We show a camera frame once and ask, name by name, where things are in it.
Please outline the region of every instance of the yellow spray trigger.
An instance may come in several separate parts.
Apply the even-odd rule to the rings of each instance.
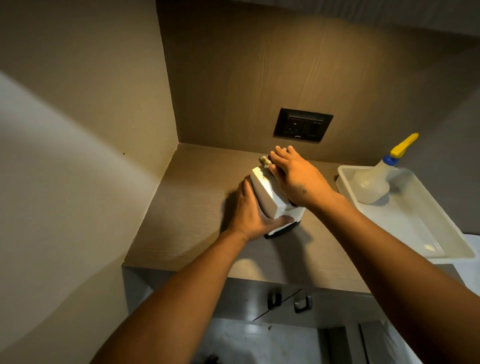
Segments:
[[[405,151],[407,150],[407,148],[409,146],[412,145],[412,143],[414,141],[417,140],[417,138],[419,137],[419,134],[418,133],[413,133],[411,136],[409,136],[407,139],[405,139],[403,142],[401,142],[399,145],[397,145],[396,147],[394,147],[391,151],[390,151],[390,156],[392,158],[401,158],[404,154],[405,154]]]

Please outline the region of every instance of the black switch board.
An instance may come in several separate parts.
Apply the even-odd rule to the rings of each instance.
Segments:
[[[333,115],[281,108],[273,135],[319,143],[332,119]]]

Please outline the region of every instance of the left arm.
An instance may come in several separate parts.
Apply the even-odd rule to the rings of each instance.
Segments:
[[[228,229],[152,293],[103,344],[92,364],[188,363],[245,244],[292,220],[288,216],[266,218],[258,208],[250,178],[245,177]]]

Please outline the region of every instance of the plastic bottle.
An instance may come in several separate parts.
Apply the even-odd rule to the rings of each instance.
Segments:
[[[393,148],[389,154],[370,170],[359,170],[353,176],[350,187],[358,202],[372,204],[390,191],[387,181],[388,173],[394,169],[407,148],[417,140],[419,134],[414,133]]]

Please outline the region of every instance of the right arm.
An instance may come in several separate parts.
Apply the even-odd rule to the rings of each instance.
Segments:
[[[293,147],[276,147],[270,157],[282,191],[335,236],[425,364],[479,360],[480,297],[360,213]]]

